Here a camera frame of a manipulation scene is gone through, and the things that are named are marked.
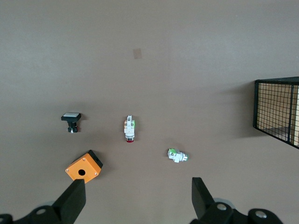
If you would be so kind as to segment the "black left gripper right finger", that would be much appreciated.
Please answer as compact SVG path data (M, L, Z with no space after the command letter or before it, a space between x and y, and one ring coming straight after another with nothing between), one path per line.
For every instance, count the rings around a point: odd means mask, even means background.
M216 202L202 178L192 178L192 204L197 219L192 224L231 224L233 209L224 202Z

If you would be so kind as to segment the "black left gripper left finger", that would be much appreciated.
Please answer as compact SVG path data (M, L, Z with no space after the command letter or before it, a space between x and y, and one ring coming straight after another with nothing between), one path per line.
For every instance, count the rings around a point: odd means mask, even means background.
M34 209L28 216L30 224L73 224L86 203L85 182L75 180L51 205Z

